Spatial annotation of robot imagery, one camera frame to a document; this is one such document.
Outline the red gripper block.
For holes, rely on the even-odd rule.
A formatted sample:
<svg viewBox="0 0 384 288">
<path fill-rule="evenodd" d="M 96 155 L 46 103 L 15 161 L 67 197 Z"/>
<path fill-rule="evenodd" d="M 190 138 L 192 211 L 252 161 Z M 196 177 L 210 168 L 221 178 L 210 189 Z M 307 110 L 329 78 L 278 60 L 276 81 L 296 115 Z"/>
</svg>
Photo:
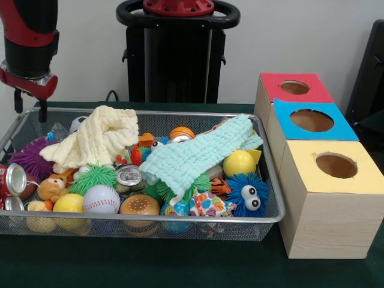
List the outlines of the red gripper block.
<svg viewBox="0 0 384 288">
<path fill-rule="evenodd" d="M 39 99 L 40 111 L 38 120 L 40 123 L 47 121 L 47 99 L 50 98 L 58 84 L 58 77 L 49 73 L 40 79 L 25 79 L 11 74 L 5 67 L 1 67 L 1 82 L 15 88 L 14 109 L 16 113 L 23 112 L 22 91 Z"/>
</svg>

